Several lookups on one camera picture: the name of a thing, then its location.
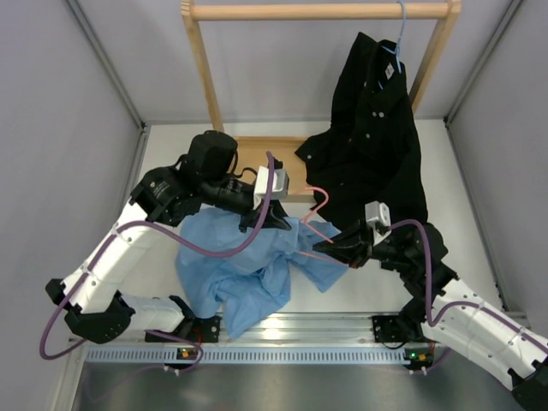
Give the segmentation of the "pink wire hanger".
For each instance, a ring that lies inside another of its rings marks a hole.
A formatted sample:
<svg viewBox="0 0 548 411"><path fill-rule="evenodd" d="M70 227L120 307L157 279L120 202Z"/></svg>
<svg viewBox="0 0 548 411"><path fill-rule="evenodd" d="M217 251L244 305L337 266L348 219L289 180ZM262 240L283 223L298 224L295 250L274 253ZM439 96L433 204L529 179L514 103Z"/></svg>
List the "pink wire hanger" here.
<svg viewBox="0 0 548 411"><path fill-rule="evenodd" d="M328 241L330 243L332 243L332 240L324 235L321 231L318 231L314 226L312 226L310 223L309 223L309 220L311 217L315 216L318 214L318 211L321 210L323 207L325 207L328 202L329 202L329 194L323 189L323 188L319 188L319 187L305 187L299 191L295 191L294 192L294 195L300 195L300 194L304 194L304 193L320 193L323 195L324 199L318 204L318 205L315 205L304 217L302 217L300 219L300 223L307 227L310 231L312 231L314 234L318 235L322 240L325 240L325 241ZM326 261L326 262L330 262L330 263L334 263L334 264L337 264L337 265L343 265L342 262L340 261L337 261L329 256L327 257L320 257L316 254L313 254L313 253L307 253L307 252L301 252L302 255L306 255L306 256L309 256L309 257L312 257L314 259L318 259L318 260L322 260L322 261Z"/></svg>

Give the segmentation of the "light blue shirt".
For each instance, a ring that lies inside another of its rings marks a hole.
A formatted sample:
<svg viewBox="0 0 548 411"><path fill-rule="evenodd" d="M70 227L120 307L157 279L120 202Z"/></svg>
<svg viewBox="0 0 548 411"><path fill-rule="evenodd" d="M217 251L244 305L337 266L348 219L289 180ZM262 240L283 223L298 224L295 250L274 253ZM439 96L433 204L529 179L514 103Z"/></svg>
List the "light blue shirt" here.
<svg viewBox="0 0 548 411"><path fill-rule="evenodd" d="M313 251L314 244L338 234L331 223L287 221L289 229L262 229L247 248L225 259L180 247L175 268L197 317L223 313L226 331L236 339L290 301L292 267L321 292L347 271L346 265Z"/></svg>

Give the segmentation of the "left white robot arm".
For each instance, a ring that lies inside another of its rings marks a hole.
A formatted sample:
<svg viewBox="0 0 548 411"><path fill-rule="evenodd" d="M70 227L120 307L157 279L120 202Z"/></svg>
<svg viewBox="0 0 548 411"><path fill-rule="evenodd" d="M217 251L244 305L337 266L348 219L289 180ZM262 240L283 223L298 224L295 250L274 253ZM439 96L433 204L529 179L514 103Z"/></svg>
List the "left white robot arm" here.
<svg viewBox="0 0 548 411"><path fill-rule="evenodd" d="M193 334L196 316L178 296L124 295L120 286L161 235L199 254L228 258L242 252L261 229L289 229L280 201L289 188L283 163L269 154L252 183L235 173L237 141L208 130L192 138L188 152L174 164L149 170L131 192L110 232L79 269L52 279L45 291L63 313L73 334L103 344L125 331L144 331L152 341L182 342ZM238 230L248 237L227 251L209 251L174 233L185 217L203 205L239 216Z"/></svg>

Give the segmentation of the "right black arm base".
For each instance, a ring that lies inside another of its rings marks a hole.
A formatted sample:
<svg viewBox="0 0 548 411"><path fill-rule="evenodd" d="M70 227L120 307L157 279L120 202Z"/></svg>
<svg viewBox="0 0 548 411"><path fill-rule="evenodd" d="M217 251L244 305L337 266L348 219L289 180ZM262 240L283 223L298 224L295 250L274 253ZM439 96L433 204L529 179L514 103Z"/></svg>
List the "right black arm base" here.
<svg viewBox="0 0 548 411"><path fill-rule="evenodd" d="M381 343L387 348L400 348L408 339L397 323L396 315L372 316L372 331L376 343Z"/></svg>

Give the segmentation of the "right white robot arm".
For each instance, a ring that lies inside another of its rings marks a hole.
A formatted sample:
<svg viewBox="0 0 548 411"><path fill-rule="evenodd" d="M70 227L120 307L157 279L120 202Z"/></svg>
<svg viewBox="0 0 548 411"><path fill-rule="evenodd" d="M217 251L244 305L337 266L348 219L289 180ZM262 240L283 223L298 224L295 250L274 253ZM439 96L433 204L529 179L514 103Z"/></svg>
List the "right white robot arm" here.
<svg viewBox="0 0 548 411"><path fill-rule="evenodd" d="M396 271L412 295L398 314L404 337L424 337L467 358L525 410L547 408L546 337L496 309L448 267L448 250L433 225L407 219L382 228L359 221L313 249L350 268L374 259Z"/></svg>

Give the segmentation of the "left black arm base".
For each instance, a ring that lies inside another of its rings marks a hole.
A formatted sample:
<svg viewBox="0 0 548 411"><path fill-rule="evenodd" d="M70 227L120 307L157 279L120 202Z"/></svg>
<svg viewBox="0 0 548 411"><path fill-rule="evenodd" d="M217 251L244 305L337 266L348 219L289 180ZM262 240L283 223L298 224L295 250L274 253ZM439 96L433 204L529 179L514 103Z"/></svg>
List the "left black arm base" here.
<svg viewBox="0 0 548 411"><path fill-rule="evenodd" d="M191 342L217 343L219 338L221 318L214 316L208 319L195 319L187 339Z"/></svg>

